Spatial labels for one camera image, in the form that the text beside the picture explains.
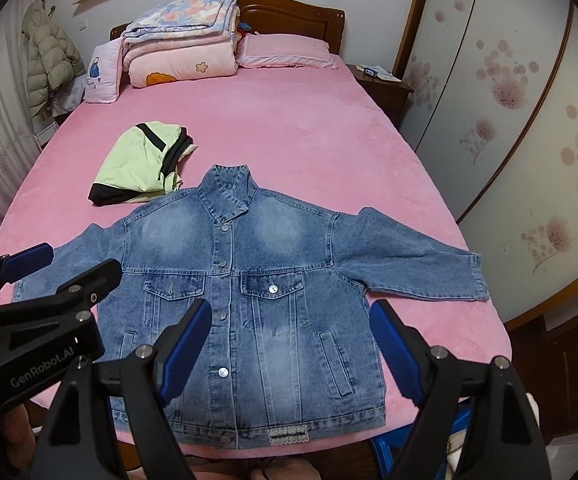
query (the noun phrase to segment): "chest pocket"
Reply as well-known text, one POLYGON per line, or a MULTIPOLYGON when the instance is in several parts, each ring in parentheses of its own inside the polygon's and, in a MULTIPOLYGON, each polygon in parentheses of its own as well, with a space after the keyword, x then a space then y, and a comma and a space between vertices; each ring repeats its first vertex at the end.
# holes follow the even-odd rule
POLYGON ((303 272, 241 276, 245 328, 271 335, 309 323, 303 272))
POLYGON ((144 323, 152 327, 153 342, 165 327, 180 321, 195 298, 203 295, 205 277, 147 274, 144 290, 144 323))

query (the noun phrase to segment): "blue gripper pad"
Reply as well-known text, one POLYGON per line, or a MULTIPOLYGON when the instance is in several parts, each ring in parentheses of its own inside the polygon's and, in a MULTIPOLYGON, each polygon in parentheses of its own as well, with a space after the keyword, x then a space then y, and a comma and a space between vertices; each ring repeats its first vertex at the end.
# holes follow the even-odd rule
POLYGON ((54 259, 54 249, 49 244, 39 244, 8 256, 0 266, 0 281, 14 283, 25 276, 47 267, 54 259))
POLYGON ((192 303, 177 325, 167 327, 165 330, 169 332, 160 335, 167 338, 163 348, 159 349, 165 360, 159 363, 156 358, 154 373, 156 385, 161 384, 159 394, 163 406, 178 397, 185 388, 209 335, 211 318, 211 305, 201 298, 192 303))
POLYGON ((369 326, 403 397, 421 406, 426 398, 421 370, 412 352, 403 341, 399 329, 406 328, 386 300, 375 301, 369 310, 369 326))

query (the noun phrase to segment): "jacket collar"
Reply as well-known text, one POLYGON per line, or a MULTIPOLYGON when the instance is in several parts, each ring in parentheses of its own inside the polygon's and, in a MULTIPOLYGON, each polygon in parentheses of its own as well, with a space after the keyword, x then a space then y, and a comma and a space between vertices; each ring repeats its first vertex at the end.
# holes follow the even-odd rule
POLYGON ((221 224, 248 211, 256 189, 247 166, 212 166, 197 188, 207 211, 221 224))

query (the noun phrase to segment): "denim jacket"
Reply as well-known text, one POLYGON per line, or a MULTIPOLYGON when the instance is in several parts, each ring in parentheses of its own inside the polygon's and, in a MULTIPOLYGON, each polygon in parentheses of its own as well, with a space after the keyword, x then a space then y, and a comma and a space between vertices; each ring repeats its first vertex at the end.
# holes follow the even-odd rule
MULTIPOLYGON (((244 449, 384 425, 385 385, 368 289, 420 300, 484 300, 480 255, 373 208, 329 211, 262 189, 246 166, 213 166, 200 186, 92 224, 14 300, 51 294, 106 258, 120 286, 98 305, 103 359, 153 343, 195 298, 213 310, 182 396, 165 409, 181 442, 244 449)), ((121 399, 116 427, 128 431, 121 399)))

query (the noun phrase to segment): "curtain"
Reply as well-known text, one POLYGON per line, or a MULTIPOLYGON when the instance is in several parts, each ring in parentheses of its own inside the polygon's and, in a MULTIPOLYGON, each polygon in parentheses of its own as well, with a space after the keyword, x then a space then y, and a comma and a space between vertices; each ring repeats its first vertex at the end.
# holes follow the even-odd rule
POLYGON ((21 30, 33 1, 9 0, 0 11, 0 224, 40 153, 29 119, 27 44, 21 30))

